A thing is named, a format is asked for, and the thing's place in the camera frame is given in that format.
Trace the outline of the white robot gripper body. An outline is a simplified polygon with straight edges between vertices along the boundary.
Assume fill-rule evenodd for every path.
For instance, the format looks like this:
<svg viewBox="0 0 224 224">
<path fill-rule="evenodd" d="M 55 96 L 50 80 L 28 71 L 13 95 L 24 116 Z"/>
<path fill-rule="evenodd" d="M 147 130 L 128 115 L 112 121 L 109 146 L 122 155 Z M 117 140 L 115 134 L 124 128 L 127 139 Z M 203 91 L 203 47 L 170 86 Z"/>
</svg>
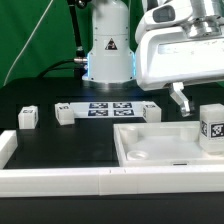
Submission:
<svg viewBox="0 0 224 224">
<path fill-rule="evenodd" d="M 145 91 L 171 83 L 185 85 L 224 80 L 224 34 L 188 39 L 180 27 L 147 32 L 135 56 L 136 81 Z"/>
</svg>

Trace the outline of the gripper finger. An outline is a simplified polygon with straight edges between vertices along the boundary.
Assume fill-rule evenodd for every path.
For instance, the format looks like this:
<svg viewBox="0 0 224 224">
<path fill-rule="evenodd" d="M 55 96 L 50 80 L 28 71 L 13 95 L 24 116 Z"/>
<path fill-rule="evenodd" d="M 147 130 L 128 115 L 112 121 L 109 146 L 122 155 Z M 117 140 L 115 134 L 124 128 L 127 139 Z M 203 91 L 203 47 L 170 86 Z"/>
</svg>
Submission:
<svg viewBox="0 0 224 224">
<path fill-rule="evenodd" d="M 184 85 L 182 82 L 171 83 L 169 94 L 171 98 L 179 105 L 183 117 L 190 116 L 193 112 L 191 102 L 183 93 Z"/>
</svg>

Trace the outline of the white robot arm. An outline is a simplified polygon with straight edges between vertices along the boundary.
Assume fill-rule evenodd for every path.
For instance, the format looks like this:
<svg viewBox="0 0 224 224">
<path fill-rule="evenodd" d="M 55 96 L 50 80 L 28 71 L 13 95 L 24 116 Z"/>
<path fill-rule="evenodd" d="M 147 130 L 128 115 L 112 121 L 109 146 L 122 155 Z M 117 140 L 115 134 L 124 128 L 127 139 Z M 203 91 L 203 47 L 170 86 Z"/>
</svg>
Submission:
<svg viewBox="0 0 224 224">
<path fill-rule="evenodd" d="M 145 91 L 167 88 L 188 116 L 186 85 L 224 81 L 220 0 L 142 0 L 142 6 L 132 51 L 127 6 L 121 0 L 94 0 L 93 47 L 82 80 L 105 89 L 131 83 Z"/>
</svg>

